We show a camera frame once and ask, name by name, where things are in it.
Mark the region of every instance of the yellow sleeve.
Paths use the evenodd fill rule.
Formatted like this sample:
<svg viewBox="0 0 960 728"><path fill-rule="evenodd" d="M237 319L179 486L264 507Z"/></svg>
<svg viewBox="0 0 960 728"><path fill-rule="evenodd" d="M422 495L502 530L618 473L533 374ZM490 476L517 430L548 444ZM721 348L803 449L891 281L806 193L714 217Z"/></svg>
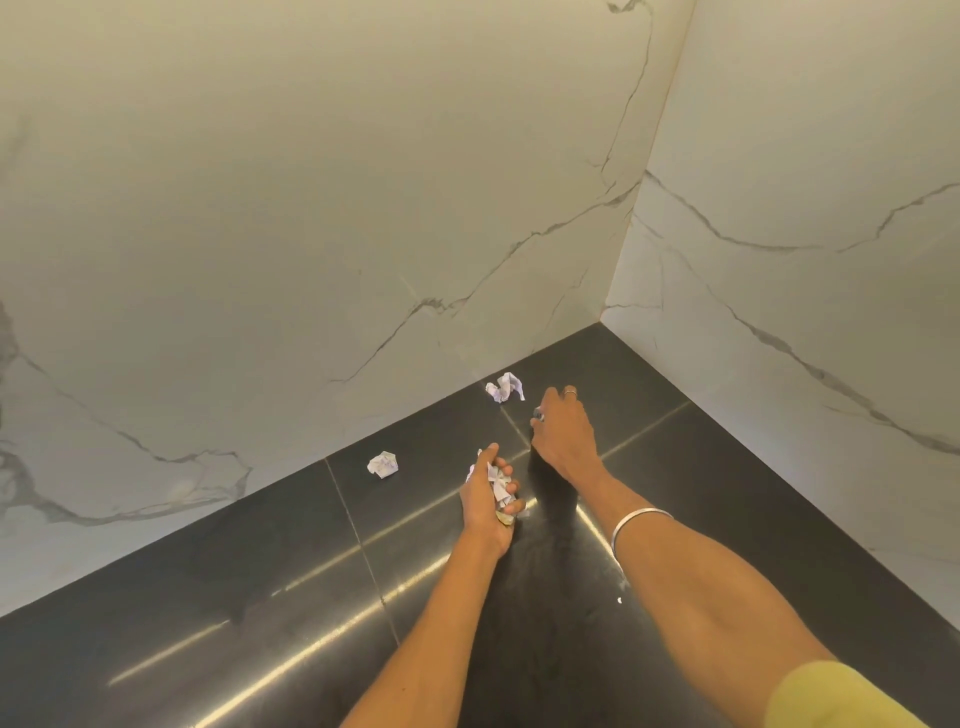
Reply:
<svg viewBox="0 0 960 728"><path fill-rule="evenodd" d="M774 691L765 728L925 728L900 703L852 667L798 667Z"/></svg>

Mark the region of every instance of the silver bangle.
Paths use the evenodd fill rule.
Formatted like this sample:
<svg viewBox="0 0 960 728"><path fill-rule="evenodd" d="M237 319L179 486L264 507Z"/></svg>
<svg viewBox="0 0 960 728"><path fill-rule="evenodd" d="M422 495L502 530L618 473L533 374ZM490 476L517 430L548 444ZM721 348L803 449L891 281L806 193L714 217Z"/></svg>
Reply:
<svg viewBox="0 0 960 728"><path fill-rule="evenodd" d="M613 535L610 536L610 551L612 551L613 559L616 561L617 564L620 563L620 560L616 558L616 537L617 535L619 535L620 529L623 528L623 526L629 523L632 519L636 518L637 516L642 516L644 513L663 513L664 516L670 516L669 513L667 513L666 511L660 508L639 508L635 511L632 511L631 513L628 513L626 516L620 519L620 523L618 523L616 525L616 528L613 530Z"/></svg>

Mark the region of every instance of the floor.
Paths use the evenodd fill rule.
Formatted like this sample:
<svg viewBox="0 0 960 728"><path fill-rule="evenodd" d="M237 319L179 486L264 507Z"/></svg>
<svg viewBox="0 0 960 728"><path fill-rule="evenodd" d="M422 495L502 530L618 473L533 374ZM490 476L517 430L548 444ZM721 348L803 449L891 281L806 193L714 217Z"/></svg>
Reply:
<svg viewBox="0 0 960 728"><path fill-rule="evenodd" d="M530 452L534 404L567 383L614 474L748 559L930 726L955 724L956 630L602 325L511 369L528 401L478 382L0 619L0 725L336 726L417 619L491 441L537 503L494 575L461 724L724 725ZM383 449L400 472L380 481Z"/></svg>

